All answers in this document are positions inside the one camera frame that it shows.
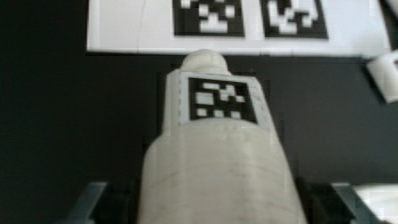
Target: white object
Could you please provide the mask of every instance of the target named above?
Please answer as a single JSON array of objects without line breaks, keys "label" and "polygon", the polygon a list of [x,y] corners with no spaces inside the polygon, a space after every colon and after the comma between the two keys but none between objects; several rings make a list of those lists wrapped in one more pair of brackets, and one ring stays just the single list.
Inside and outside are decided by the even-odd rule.
[{"label": "white object", "polygon": [[[194,67],[192,73],[206,70],[229,79],[227,70],[219,75],[226,62],[215,55],[194,53],[181,69]],[[201,61],[208,68],[199,68]],[[263,92],[265,127],[231,118],[181,124],[185,72],[178,69],[167,77],[163,133],[144,158],[139,224],[306,224]]]},{"label": "white object", "polygon": [[[313,10],[314,0],[293,1],[297,9]],[[329,39],[265,37],[259,0],[242,0],[243,37],[174,36],[172,0],[91,0],[87,50],[137,54],[188,54],[213,49],[229,55],[364,56],[391,51],[377,0],[322,0]],[[316,12],[302,18],[313,25]],[[288,23],[283,32],[291,33]],[[204,30],[226,32],[226,24],[210,16]]]},{"label": "white object", "polygon": [[368,63],[370,74],[387,103],[398,101],[398,51]]},{"label": "white object", "polygon": [[398,184],[359,185],[355,192],[378,219],[398,224]]}]

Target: white card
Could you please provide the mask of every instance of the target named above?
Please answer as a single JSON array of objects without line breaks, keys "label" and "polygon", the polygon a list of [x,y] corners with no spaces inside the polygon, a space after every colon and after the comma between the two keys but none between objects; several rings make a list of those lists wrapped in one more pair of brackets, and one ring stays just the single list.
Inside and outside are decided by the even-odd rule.
[{"label": "white card", "polygon": [[87,49],[364,56],[391,51],[377,0],[91,0]]}]

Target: rounded tip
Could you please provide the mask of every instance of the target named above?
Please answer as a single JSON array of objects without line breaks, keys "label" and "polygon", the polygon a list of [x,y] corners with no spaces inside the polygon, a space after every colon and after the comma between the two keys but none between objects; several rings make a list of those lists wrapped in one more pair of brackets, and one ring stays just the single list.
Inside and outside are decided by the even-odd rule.
[{"label": "rounded tip", "polygon": [[183,71],[231,75],[222,55],[211,50],[195,51],[183,60]]}]

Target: white cylindrical object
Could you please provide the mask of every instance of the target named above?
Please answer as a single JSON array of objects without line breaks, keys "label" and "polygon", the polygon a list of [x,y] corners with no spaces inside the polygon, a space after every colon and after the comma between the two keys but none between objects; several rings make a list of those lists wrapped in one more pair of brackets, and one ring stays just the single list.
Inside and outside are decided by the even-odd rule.
[{"label": "white cylindrical object", "polygon": [[[254,107],[258,123],[227,117],[181,122],[195,102],[190,72],[201,73],[192,80],[247,86],[252,104],[242,105]],[[210,50],[188,55],[167,76],[162,131],[144,158],[139,224],[306,224],[261,86],[231,76]]]},{"label": "white cylindrical object", "polygon": [[387,103],[398,101],[398,51],[368,63],[370,74]]}]

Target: black background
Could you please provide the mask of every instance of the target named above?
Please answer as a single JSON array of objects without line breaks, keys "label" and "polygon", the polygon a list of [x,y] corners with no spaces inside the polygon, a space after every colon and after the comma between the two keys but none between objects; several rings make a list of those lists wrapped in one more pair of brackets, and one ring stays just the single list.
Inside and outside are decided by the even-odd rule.
[{"label": "black background", "polygon": [[[53,223],[89,181],[126,185],[183,56],[87,55],[87,1],[2,1],[0,223]],[[396,47],[396,20],[387,13]],[[361,58],[227,56],[258,77],[295,175],[398,182],[398,103]]]}]

